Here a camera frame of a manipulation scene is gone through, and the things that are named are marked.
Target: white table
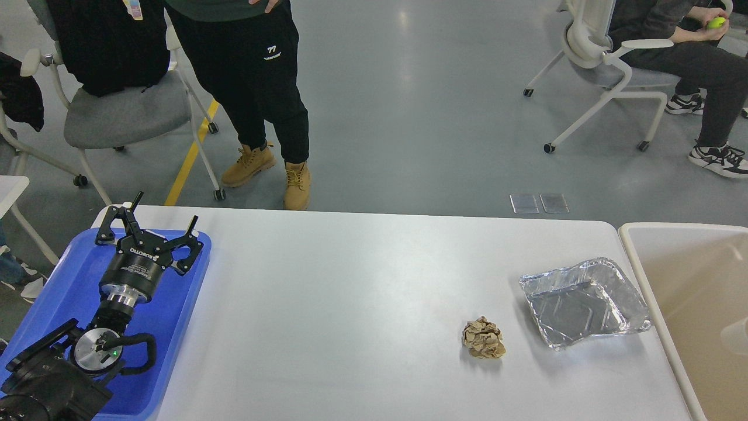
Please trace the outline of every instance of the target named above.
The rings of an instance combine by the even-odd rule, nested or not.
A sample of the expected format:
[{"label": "white table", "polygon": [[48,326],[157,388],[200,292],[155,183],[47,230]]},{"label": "white table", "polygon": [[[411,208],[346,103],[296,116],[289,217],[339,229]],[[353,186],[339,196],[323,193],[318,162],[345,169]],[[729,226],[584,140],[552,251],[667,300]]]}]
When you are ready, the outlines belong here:
[{"label": "white table", "polygon": [[[604,222],[140,206],[212,240],[158,420],[689,420],[654,329],[542,342],[518,278],[606,256]],[[93,226],[98,226],[101,216]],[[477,360],[485,315],[508,354]]]},{"label": "white table", "polygon": [[16,203],[23,190],[28,187],[28,177],[22,175],[0,175],[0,217]]}]

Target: foil container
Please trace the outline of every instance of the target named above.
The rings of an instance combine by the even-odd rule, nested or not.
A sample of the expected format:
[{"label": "foil container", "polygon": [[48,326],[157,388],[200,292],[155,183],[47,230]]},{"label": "foil container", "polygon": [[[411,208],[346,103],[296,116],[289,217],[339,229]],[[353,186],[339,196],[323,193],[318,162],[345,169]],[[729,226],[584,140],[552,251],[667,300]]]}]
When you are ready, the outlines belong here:
[{"label": "foil container", "polygon": [[649,309],[621,268],[604,257],[520,278],[540,334],[553,349],[588,336],[648,330]]}]

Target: yellow boot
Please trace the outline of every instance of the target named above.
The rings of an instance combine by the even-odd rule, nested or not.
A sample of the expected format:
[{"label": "yellow boot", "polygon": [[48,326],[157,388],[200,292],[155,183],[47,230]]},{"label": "yellow boot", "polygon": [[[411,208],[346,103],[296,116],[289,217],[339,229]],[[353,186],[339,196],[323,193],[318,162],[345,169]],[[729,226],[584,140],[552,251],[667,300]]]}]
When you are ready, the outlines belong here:
[{"label": "yellow boot", "polygon": [[261,148],[250,149],[249,146],[242,145],[239,149],[242,155],[226,170],[221,177],[221,182],[226,187],[239,187],[256,173],[275,165],[275,157],[268,146],[261,151]]},{"label": "yellow boot", "polygon": [[305,211],[309,206],[309,189],[312,185],[312,174],[307,163],[286,163],[286,195],[283,196],[283,208],[288,211]]}]

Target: brown crumpled paper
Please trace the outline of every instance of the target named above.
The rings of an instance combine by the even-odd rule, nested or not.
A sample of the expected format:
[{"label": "brown crumpled paper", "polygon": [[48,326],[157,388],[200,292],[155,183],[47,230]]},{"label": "brown crumpled paper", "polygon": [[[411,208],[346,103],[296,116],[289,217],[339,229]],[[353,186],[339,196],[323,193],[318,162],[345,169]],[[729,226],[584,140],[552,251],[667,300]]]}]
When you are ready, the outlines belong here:
[{"label": "brown crumpled paper", "polygon": [[462,330],[462,343],[470,349],[470,355],[477,358],[501,358],[506,348],[501,343],[501,330],[496,324],[480,316]]}]

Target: robotic arm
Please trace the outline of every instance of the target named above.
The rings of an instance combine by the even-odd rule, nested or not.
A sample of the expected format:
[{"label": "robotic arm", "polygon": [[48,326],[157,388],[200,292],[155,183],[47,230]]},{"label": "robotic arm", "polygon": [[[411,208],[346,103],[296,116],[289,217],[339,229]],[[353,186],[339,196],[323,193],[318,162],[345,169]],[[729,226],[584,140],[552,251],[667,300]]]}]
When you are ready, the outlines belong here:
[{"label": "robotic arm", "polygon": [[[99,282],[101,301],[95,316],[85,329],[70,319],[8,363],[11,375],[0,387],[6,393],[0,399],[0,421],[92,420],[112,397],[106,389],[109,381],[143,373],[155,364],[153,335],[126,336],[125,330],[135,306],[151,301],[164,272],[172,267],[179,275],[187,273],[203,243],[192,234],[197,216],[185,234],[173,240],[142,230],[134,215],[142,196],[139,192],[129,207],[109,207],[96,234],[96,245],[115,245],[116,253]],[[111,230],[115,219],[125,227],[116,242]],[[190,253],[175,261],[172,252],[182,247]],[[125,367],[123,349],[140,343],[147,345],[148,361]]]}]

